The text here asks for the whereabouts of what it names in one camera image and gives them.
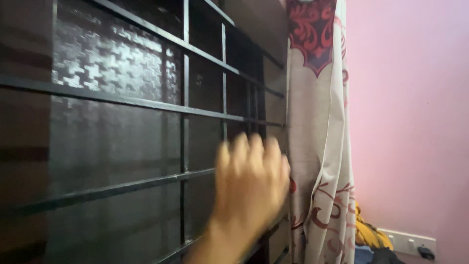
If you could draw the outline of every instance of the wall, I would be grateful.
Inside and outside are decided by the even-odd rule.
[[[437,238],[438,263],[467,258],[468,8],[348,1],[357,199],[375,226]]]

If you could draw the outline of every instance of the metal grille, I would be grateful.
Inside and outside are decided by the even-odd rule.
[[[221,10],[218,9],[212,2],[209,0],[193,0],[195,5],[204,4],[212,8],[214,14],[218,13],[219,16],[223,18],[223,23],[221,25],[221,46],[222,46],[222,56],[221,59],[216,58],[213,55],[203,51],[202,49],[195,47],[189,43],[189,0],[183,0],[183,34],[182,39],[163,30],[160,27],[142,19],[141,17],[136,16],[135,14],[123,9],[122,7],[108,1],[108,0],[83,0],[85,2],[91,3],[95,7],[106,11],[108,14],[115,16],[141,30],[152,35],[158,36],[160,39],[166,41],[167,43],[180,48],[184,55],[181,57],[181,69],[182,69],[182,80],[180,84],[178,80],[175,80],[173,84],[164,83],[163,85],[171,86],[174,85],[175,89],[181,88],[180,98],[174,94],[174,100],[172,101],[158,101],[155,99],[158,98],[157,94],[151,94],[147,96],[136,96],[135,94],[121,94],[121,93],[104,93],[96,87],[96,83],[92,81],[87,82],[89,89],[80,89],[76,85],[70,86],[65,85],[63,80],[56,80],[56,83],[41,82],[36,80],[16,78],[12,76],[0,75],[0,87],[2,89],[12,89],[20,90],[31,93],[42,93],[53,96],[59,96],[74,100],[85,100],[90,102],[102,102],[108,103],[111,105],[122,105],[140,109],[149,109],[149,110],[162,110],[165,112],[178,113],[181,115],[180,121],[180,172],[177,174],[166,175],[163,177],[157,177],[152,179],[143,179],[134,182],[128,182],[124,184],[116,184],[106,187],[97,187],[92,189],[87,189],[84,191],[76,191],[66,194],[60,194],[54,198],[45,199],[40,202],[34,202],[23,205],[16,205],[0,210],[0,217],[11,217],[11,216],[29,216],[38,214],[45,211],[55,210],[63,207],[68,207],[71,205],[76,205],[84,202],[95,201],[99,199],[104,199],[108,197],[113,197],[116,195],[127,194],[136,192],[139,190],[145,190],[157,186],[167,185],[170,183],[180,183],[180,242],[181,247],[167,255],[163,259],[157,261],[156,263],[170,263],[180,257],[188,247],[195,241],[187,240],[187,230],[184,223],[185,220],[185,197],[186,193],[185,188],[187,187],[187,182],[191,179],[198,177],[203,177],[211,175],[214,173],[214,169],[204,169],[191,171],[189,169],[189,118],[191,116],[203,116],[209,118],[216,118],[220,120],[221,126],[221,135],[223,139],[227,139],[228,135],[228,124],[231,121],[241,122],[246,125],[247,131],[259,131],[259,126],[276,126],[283,128],[284,124],[273,123],[259,118],[259,108],[260,99],[259,91],[265,93],[270,93],[279,98],[285,98],[285,95],[274,91],[266,87],[263,82],[253,78],[252,76],[239,71],[238,69],[227,64],[227,54],[226,54],[226,27],[233,26],[234,23],[226,16]],[[283,64],[275,60],[271,55],[263,51],[264,56],[269,58],[275,65],[283,67]],[[206,109],[200,109],[190,106],[190,95],[189,95],[189,78],[193,78],[189,72],[189,56],[198,56],[207,60],[213,66],[220,69],[222,72],[222,87],[221,87],[221,99],[222,106],[221,111],[212,111]],[[229,114],[227,107],[227,79],[231,80],[230,76],[235,76],[236,78],[241,78],[248,84],[248,90],[243,91],[246,94],[247,104],[246,115],[242,114]],[[263,235],[259,240],[259,243],[253,248],[253,250],[248,253],[246,260],[251,257],[255,252],[261,247],[262,244],[268,242],[269,237],[279,228],[279,223],[277,223],[270,231]]]

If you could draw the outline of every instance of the red floral pattern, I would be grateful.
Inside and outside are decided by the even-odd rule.
[[[311,68],[318,77],[332,62],[336,0],[288,0],[287,6],[291,48],[303,53],[303,66]]]

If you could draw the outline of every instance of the white curtain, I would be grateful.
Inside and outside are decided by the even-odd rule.
[[[346,0],[287,0],[295,264],[353,264]]]

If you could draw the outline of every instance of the curtain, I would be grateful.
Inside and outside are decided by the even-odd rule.
[[[287,0],[294,264],[353,264],[346,0]]]

